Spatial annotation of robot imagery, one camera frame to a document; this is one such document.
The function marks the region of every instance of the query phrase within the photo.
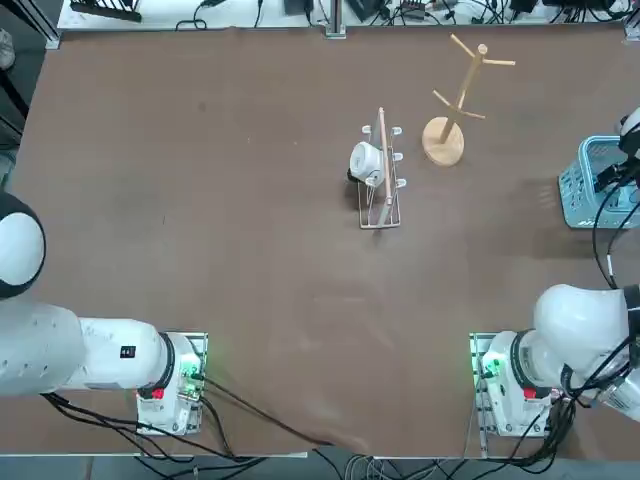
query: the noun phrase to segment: table surface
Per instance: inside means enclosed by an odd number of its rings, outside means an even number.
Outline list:
[[[47,54],[13,182],[48,235],[33,297],[207,331],[209,375],[354,451],[460,456],[469,333],[530,327],[553,284],[605,288],[556,178],[636,107],[640,50],[620,26],[458,31],[518,64],[479,73],[465,106],[487,120],[464,122],[463,160],[446,169],[420,136],[444,113],[431,89],[452,97],[468,65],[449,33],[67,36]],[[408,186],[402,226],[376,234],[358,228],[345,173],[379,106],[404,129]],[[637,244],[623,236],[619,283],[637,281]],[[129,392],[71,398],[135,415]],[[238,452],[309,447],[214,401]],[[37,397],[1,402],[2,452],[132,451]],[[580,411],[562,455],[638,460],[639,437],[610,409]],[[211,427],[199,438],[217,444]],[[491,454],[510,451],[499,440]]]

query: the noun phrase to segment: wooden mug tree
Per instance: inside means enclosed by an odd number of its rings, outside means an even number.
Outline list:
[[[436,90],[433,91],[436,98],[451,110],[451,114],[448,117],[436,117],[432,119],[427,123],[427,126],[424,127],[424,131],[422,132],[422,147],[424,148],[424,152],[427,154],[427,157],[429,157],[433,163],[445,167],[458,163],[462,157],[462,152],[464,151],[464,136],[462,135],[462,130],[460,130],[456,120],[459,121],[459,118],[463,115],[471,118],[479,118],[481,120],[486,118],[484,115],[478,115],[477,113],[470,113],[462,110],[464,101],[467,98],[467,93],[469,92],[469,87],[471,86],[473,77],[478,71],[478,67],[482,64],[509,66],[516,64],[516,62],[511,60],[489,60],[485,58],[489,49],[484,44],[478,45],[478,51],[474,53],[454,34],[451,34],[451,39],[465,52],[467,52],[467,54],[469,54],[472,58],[471,65],[469,66],[469,70],[467,71],[467,75],[464,78],[462,85],[460,86],[460,91],[458,92],[455,104],[451,104],[451,102],[440,95]]]

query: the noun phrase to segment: white mug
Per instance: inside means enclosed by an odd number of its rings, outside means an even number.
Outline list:
[[[358,143],[351,152],[349,169],[361,182],[378,187],[384,181],[382,151],[367,142]]]

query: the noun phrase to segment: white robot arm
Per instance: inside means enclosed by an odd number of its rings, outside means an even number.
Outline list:
[[[640,108],[616,130],[621,165],[598,174],[595,188],[640,174]],[[534,310],[534,329],[501,332],[482,360],[482,370],[500,435],[544,435],[551,395],[579,393],[640,421],[640,290],[589,291],[568,285],[548,289]],[[585,382],[610,355],[589,389]]]
[[[131,319],[78,318],[21,295],[44,265],[35,213],[0,193],[0,396],[136,389],[138,421],[174,434],[200,426],[206,334],[158,333]],[[154,434],[156,431],[144,431]]]

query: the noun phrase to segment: blue basket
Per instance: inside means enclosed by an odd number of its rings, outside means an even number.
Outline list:
[[[578,158],[558,177],[560,199],[564,219],[572,228],[593,227],[596,213],[611,191],[609,185],[595,193],[596,176],[614,163],[624,162],[627,157],[618,148],[618,136],[593,136],[580,144]],[[602,210],[598,228],[616,228],[640,200],[640,193],[632,183],[615,193]],[[634,213],[624,228],[634,228],[640,223],[640,209]]]

